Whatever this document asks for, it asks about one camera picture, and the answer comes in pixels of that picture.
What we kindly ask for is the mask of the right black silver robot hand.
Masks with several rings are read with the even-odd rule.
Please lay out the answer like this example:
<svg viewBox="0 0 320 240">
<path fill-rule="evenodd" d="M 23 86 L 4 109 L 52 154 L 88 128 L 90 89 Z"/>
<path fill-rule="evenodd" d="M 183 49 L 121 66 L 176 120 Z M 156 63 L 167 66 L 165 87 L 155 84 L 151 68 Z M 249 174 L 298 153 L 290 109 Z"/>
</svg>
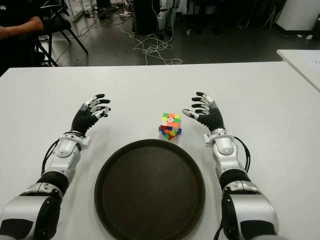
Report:
<svg viewBox="0 0 320 240">
<path fill-rule="evenodd" d="M 191 107 L 195 110 L 183 109 L 182 113 L 206 126 L 210 132 L 217 129 L 225 129 L 220 109 L 216 102 L 206 93 L 196 92 L 196 97 L 191 100 L 196 102 Z"/>
</svg>

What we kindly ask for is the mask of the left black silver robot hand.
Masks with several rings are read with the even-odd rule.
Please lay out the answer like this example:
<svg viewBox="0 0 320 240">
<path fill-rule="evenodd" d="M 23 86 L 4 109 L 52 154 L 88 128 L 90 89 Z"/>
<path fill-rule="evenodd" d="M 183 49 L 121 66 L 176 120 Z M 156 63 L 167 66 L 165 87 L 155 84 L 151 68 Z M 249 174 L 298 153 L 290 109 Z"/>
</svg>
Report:
<svg viewBox="0 0 320 240">
<path fill-rule="evenodd" d="M 78 132 L 85 136 L 86 132 L 101 118 L 108 116 L 110 107 L 106 106 L 111 101 L 105 98 L 105 94 L 96 94 L 85 101 L 75 114 L 70 131 Z"/>
</svg>

